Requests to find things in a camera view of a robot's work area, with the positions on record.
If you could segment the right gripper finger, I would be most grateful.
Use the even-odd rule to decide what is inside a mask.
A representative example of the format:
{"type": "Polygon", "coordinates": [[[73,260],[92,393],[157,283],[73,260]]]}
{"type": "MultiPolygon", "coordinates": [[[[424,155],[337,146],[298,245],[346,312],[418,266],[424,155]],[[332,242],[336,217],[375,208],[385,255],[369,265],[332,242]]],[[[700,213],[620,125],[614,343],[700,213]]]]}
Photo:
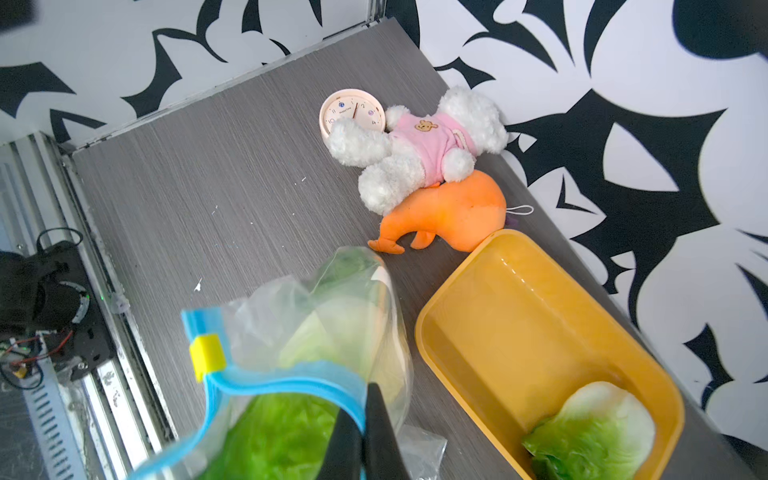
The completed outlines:
{"type": "Polygon", "coordinates": [[[409,478],[381,389],[369,383],[364,428],[360,429],[345,410],[338,412],[316,479],[409,478]]]}

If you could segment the clear zipper bag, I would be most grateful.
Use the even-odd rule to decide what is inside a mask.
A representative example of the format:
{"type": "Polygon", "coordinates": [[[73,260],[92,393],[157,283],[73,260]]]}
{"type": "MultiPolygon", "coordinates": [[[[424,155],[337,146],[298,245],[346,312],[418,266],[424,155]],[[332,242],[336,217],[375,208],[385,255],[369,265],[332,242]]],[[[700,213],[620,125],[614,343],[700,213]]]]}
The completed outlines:
{"type": "Polygon", "coordinates": [[[411,479],[439,479],[446,438],[419,427],[403,425],[397,434],[397,442],[411,479]]]}
{"type": "Polygon", "coordinates": [[[204,419],[196,433],[171,443],[141,464],[133,473],[135,478],[197,476],[220,453],[247,403],[263,395],[314,396],[345,410],[363,426],[368,384],[376,383],[393,428],[402,426],[411,401],[413,367],[391,275],[398,323],[386,350],[386,364],[371,380],[328,361],[287,368],[278,365],[280,351],[300,323],[303,283],[315,272],[306,278],[278,278],[259,286],[247,298],[181,313],[195,378],[204,389],[204,419]]]}

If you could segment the chinese cabbage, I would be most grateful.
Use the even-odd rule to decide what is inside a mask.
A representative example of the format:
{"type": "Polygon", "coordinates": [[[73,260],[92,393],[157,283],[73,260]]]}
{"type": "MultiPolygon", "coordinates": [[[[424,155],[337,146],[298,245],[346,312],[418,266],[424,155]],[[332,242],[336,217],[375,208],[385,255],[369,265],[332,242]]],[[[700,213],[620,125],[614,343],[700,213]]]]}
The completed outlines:
{"type": "Polygon", "coordinates": [[[632,479],[649,457],[655,423],[630,392],[593,382],[523,437],[538,479],[632,479]]]}
{"type": "Polygon", "coordinates": [[[300,323],[278,365],[328,361],[371,380],[386,364],[398,323],[383,260],[362,247],[342,247],[303,287],[300,323]]]}
{"type": "Polygon", "coordinates": [[[314,479],[339,408],[326,400],[278,393],[252,400],[202,479],[314,479]]]}

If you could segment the yellow plastic tray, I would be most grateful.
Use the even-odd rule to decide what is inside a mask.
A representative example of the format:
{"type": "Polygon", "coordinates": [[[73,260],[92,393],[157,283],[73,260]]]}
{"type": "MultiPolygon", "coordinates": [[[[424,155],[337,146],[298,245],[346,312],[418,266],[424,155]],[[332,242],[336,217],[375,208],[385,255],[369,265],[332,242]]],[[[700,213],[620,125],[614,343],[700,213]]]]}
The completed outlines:
{"type": "Polygon", "coordinates": [[[681,394],[653,357],[525,234],[494,233],[443,283],[415,325],[418,350],[523,479],[523,437],[582,386],[632,393],[656,427],[638,471],[657,479],[681,435],[681,394]]]}

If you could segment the orange plush toy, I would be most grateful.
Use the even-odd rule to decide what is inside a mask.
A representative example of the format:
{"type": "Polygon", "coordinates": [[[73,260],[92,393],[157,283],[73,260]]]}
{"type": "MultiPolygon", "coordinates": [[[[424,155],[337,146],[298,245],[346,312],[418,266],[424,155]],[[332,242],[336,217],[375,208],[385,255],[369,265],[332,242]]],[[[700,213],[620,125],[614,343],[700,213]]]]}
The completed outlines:
{"type": "Polygon", "coordinates": [[[503,229],[509,215],[530,215],[531,205],[509,207],[499,185],[479,170],[460,182],[446,182],[409,195],[384,216],[379,236],[368,242],[379,253],[402,254],[398,240],[415,235],[411,248],[427,248],[437,237],[460,252],[471,252],[503,229]]]}

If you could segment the white teddy bear pink shirt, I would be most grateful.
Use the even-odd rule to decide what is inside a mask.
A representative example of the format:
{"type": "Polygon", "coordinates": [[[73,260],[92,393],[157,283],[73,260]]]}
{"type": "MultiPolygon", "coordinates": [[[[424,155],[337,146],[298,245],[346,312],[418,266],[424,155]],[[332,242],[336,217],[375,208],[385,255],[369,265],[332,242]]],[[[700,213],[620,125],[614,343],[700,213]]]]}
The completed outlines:
{"type": "Polygon", "coordinates": [[[384,132],[344,118],[324,141],[341,165],[361,170],[360,198],[377,215],[419,189],[466,179],[479,156],[499,154],[508,143],[497,106],[464,87],[449,88],[431,115],[417,116],[404,105],[384,109],[384,132]]]}

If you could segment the small pink alarm clock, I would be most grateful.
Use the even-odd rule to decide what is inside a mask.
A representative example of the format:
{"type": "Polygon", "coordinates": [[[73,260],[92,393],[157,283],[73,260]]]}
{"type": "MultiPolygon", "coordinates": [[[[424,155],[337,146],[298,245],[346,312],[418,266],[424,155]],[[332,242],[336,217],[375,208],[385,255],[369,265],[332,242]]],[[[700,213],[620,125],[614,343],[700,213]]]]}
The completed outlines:
{"type": "Polygon", "coordinates": [[[342,89],[326,98],[318,115],[324,141],[328,140],[334,124],[344,118],[352,119],[371,131],[385,131],[385,109],[372,94],[364,90],[342,89]]]}

